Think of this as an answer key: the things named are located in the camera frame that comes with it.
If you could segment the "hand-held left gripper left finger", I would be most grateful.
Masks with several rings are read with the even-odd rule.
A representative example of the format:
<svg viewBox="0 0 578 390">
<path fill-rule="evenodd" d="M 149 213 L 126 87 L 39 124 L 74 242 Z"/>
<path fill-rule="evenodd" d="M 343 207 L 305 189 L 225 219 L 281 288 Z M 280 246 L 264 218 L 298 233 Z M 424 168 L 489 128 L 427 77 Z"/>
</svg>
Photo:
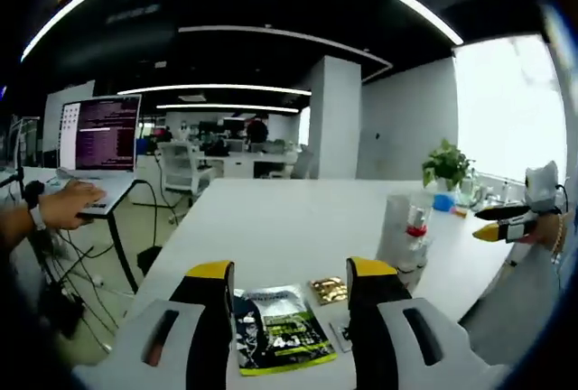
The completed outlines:
<svg viewBox="0 0 578 390">
<path fill-rule="evenodd" d="M 75 367 L 75 377 L 85 389 L 224 389 L 233 285 L 231 261 L 194 266 L 170 299 L 128 320 L 111 353 Z"/>
</svg>

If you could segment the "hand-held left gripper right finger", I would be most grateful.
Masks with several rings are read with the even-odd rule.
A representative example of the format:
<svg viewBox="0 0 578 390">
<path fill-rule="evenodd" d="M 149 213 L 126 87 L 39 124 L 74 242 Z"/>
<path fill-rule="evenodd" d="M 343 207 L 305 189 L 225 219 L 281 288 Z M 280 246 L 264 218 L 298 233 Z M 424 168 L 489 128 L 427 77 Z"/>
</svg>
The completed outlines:
<svg viewBox="0 0 578 390">
<path fill-rule="evenodd" d="M 495 389 L 502 365 L 471 349 L 467 331 L 414 298 L 389 264 L 347 260 L 349 337 L 358 389 Z"/>
</svg>

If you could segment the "person's right hand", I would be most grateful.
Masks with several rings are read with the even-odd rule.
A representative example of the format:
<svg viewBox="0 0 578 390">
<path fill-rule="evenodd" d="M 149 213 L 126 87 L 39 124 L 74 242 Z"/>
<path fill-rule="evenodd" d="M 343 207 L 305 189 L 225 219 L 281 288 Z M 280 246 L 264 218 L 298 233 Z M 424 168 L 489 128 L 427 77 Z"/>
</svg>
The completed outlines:
<svg viewBox="0 0 578 390">
<path fill-rule="evenodd" d="M 546 250 L 557 253 L 564 242 L 566 227 L 565 215 L 547 214 L 540 216 L 534 230 L 519 239 L 520 243 L 539 245 Z"/>
</svg>

